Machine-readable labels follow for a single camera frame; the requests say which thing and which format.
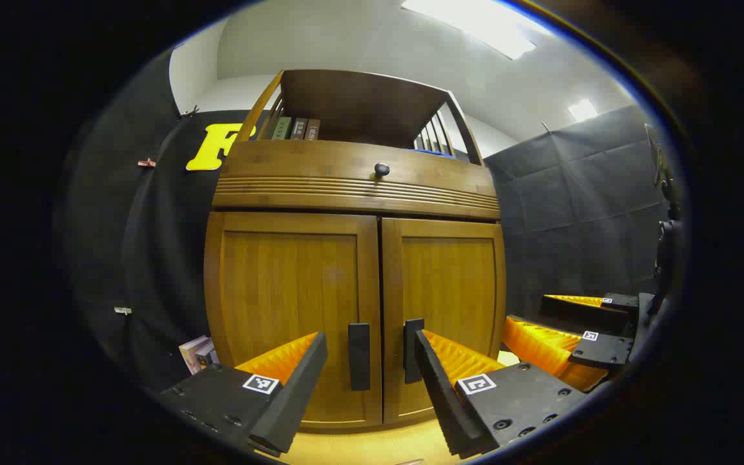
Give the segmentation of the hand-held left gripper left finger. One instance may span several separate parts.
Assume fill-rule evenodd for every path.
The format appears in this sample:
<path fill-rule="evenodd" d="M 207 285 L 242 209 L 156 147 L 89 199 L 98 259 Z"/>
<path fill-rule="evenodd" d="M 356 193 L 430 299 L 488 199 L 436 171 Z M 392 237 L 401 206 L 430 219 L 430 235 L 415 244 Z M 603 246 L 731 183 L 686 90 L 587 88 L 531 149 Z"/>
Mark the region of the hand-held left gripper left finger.
<path fill-rule="evenodd" d="M 230 450 L 289 452 L 327 361 L 310 333 L 236 367 L 212 363 L 157 394 L 173 415 Z"/>

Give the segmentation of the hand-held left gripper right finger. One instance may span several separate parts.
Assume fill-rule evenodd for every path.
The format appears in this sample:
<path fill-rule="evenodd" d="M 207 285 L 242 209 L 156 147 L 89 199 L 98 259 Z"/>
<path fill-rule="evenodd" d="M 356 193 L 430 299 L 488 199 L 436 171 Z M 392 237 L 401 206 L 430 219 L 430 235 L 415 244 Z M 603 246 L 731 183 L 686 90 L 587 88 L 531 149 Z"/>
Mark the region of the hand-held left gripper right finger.
<path fill-rule="evenodd" d="M 438 337 L 426 330 L 415 332 L 414 356 L 449 452 L 461 459 L 518 457 L 553 435 L 588 396 L 530 363 L 453 380 Z"/>

